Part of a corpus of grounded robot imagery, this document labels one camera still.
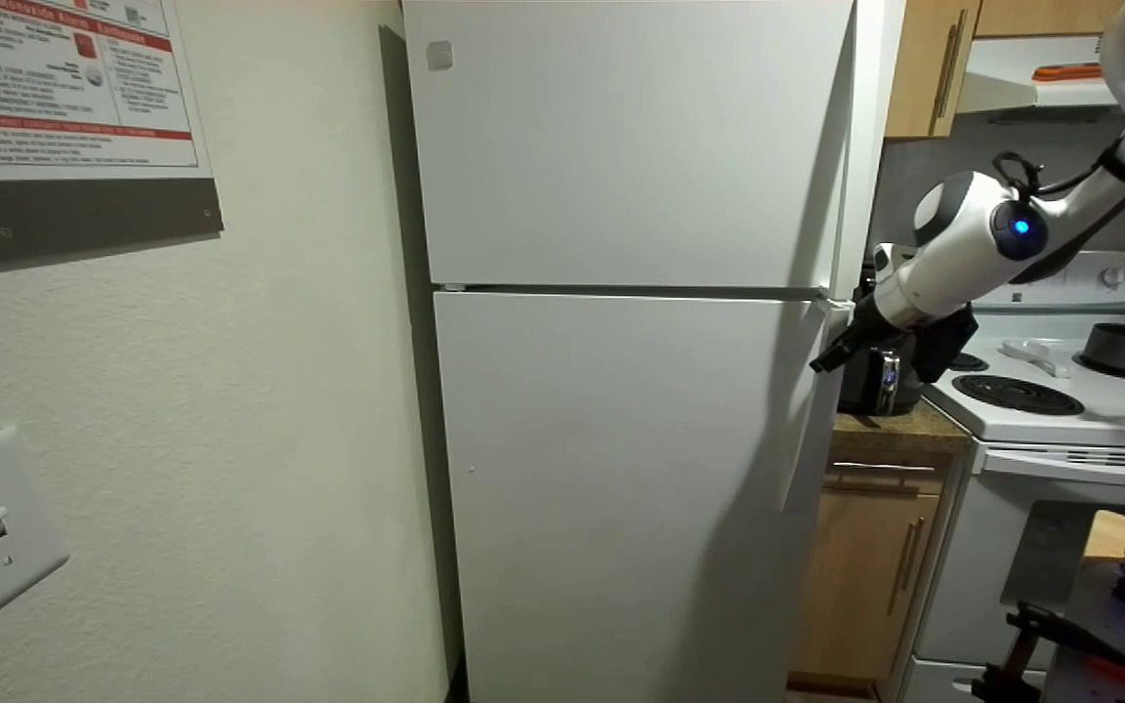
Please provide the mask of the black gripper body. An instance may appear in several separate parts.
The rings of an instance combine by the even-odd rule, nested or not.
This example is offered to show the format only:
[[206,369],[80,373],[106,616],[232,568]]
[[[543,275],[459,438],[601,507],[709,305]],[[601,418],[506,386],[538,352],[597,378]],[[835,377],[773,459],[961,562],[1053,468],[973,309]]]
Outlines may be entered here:
[[853,326],[827,342],[808,369],[814,373],[839,373],[866,349],[908,349],[912,369],[924,384],[937,384],[951,364],[964,352],[964,344],[976,338],[973,309],[958,309],[943,321],[896,330],[872,300],[865,300],[853,317]]

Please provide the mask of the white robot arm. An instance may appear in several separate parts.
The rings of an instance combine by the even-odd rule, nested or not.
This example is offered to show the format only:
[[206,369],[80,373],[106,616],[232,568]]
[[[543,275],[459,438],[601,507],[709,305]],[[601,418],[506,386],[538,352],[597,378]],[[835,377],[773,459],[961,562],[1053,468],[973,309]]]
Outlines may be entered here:
[[[1097,41],[1097,68],[1125,119],[1125,0]],[[988,171],[943,179],[915,211],[920,245],[856,295],[849,330],[821,349],[814,373],[908,344],[915,377],[937,384],[976,338],[981,299],[1063,270],[1120,211],[1125,125],[1063,185],[1043,185],[1016,153],[1002,153]]]

